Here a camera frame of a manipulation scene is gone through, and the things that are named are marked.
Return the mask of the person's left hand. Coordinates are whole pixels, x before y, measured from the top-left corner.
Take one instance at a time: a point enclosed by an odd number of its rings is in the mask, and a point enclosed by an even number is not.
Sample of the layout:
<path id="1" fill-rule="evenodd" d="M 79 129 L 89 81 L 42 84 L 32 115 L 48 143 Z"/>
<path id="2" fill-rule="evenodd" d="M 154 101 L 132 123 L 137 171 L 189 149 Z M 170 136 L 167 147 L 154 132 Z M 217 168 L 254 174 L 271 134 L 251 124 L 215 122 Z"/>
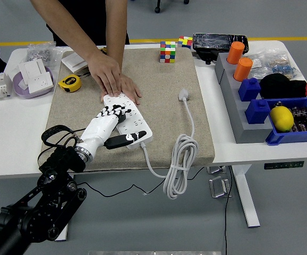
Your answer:
<path id="1" fill-rule="evenodd" d="M 104 100 L 104 97 L 106 95 L 116 97 L 119 96 L 122 92 L 136 105 L 140 104 L 140 98 L 142 97 L 140 89 L 131 78 L 121 73 L 120 75 L 116 75 L 116 80 L 114 82 L 114 84 L 111 84 L 108 81 L 107 77 L 105 77 L 104 79 L 100 79 L 97 82 L 101 89 L 101 101 Z"/>

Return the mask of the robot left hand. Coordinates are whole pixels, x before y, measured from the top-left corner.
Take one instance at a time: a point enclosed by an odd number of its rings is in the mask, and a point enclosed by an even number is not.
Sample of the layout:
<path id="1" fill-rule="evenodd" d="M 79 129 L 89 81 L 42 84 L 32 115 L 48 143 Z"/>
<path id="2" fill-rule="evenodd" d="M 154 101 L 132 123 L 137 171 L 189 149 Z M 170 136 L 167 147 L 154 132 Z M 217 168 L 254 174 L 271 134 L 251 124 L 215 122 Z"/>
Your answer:
<path id="1" fill-rule="evenodd" d="M 99 147 L 136 148 L 141 142 L 151 141 L 152 131 L 135 111 L 136 107 L 105 106 L 84 130 L 75 151 L 84 162 L 93 161 Z"/>

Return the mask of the person's right hand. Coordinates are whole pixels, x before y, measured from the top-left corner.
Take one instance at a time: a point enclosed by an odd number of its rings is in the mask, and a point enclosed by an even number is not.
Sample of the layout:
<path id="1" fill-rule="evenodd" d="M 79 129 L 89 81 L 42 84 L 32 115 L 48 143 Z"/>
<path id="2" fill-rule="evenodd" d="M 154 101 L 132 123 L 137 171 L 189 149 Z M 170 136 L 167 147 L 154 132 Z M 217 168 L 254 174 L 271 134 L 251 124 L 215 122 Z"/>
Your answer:
<path id="1" fill-rule="evenodd" d="M 118 96 L 121 92 L 119 64 L 99 50 L 87 59 L 87 63 L 92 77 L 104 95 Z"/>

